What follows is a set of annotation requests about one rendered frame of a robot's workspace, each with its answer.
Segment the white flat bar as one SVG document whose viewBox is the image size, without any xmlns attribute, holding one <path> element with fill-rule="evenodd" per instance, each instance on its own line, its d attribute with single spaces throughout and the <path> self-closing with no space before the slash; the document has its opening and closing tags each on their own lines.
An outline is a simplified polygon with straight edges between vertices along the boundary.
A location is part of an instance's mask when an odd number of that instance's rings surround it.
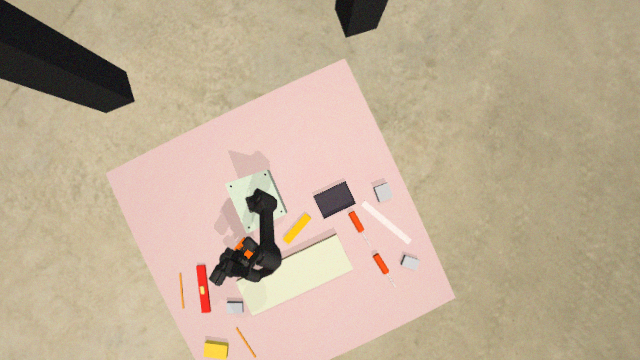
<svg viewBox="0 0 640 360">
<path fill-rule="evenodd" d="M 364 201 L 361 206 L 365 208 L 369 213 L 371 213 L 375 218 L 377 218 L 386 228 L 390 229 L 392 232 L 394 232 L 398 237 L 400 237 L 404 242 L 406 242 L 409 245 L 411 238 L 408 237 L 404 232 L 402 232 L 398 227 L 390 223 L 386 218 L 384 218 L 384 216 L 381 213 L 379 213 L 369 203 Z"/>
</svg>

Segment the orange-handled awl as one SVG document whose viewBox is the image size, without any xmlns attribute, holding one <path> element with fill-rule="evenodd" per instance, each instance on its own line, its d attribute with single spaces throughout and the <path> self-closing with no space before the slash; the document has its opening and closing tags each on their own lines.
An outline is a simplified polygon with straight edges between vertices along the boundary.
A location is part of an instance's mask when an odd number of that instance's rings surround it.
<svg viewBox="0 0 640 360">
<path fill-rule="evenodd" d="M 388 274 L 389 269 L 388 269 L 388 267 L 386 267 L 386 265 L 385 265 L 385 263 L 383 262 L 383 260 L 381 259 L 380 255 L 379 255 L 378 253 L 376 253 L 376 254 L 374 254 L 372 257 L 373 257 L 373 259 L 375 260 L 375 262 L 376 262 L 376 264 L 378 265 L 378 267 L 380 268 L 380 270 L 383 272 L 383 274 L 387 274 L 387 275 L 389 276 L 389 274 Z M 390 278 L 390 280 L 391 280 L 391 277 L 390 277 L 390 276 L 389 276 L 389 278 Z M 392 280 L 391 280 L 391 283 L 393 284 Z M 395 287 L 395 285 L 394 285 L 394 284 L 393 284 L 393 286 Z"/>
<path fill-rule="evenodd" d="M 365 237 L 363 231 L 365 230 L 364 227 L 362 226 L 360 220 L 358 219 L 356 213 L 354 211 L 352 211 L 351 213 L 348 214 L 350 219 L 352 220 L 354 226 L 356 227 L 358 233 L 363 234 L 363 236 Z M 369 241 L 367 240 L 367 238 L 365 237 L 366 241 L 369 243 Z M 369 245 L 371 246 L 371 244 L 369 243 Z"/>
</svg>

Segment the beige panel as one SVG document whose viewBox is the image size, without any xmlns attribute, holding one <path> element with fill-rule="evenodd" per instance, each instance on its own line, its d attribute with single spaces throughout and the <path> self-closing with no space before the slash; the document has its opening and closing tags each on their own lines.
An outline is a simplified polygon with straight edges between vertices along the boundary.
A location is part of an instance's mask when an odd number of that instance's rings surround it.
<svg viewBox="0 0 640 360">
<path fill-rule="evenodd" d="M 351 270 L 349 258 L 334 234 L 283 257 L 273 275 L 256 283 L 242 277 L 236 284 L 254 316 Z"/>
</svg>

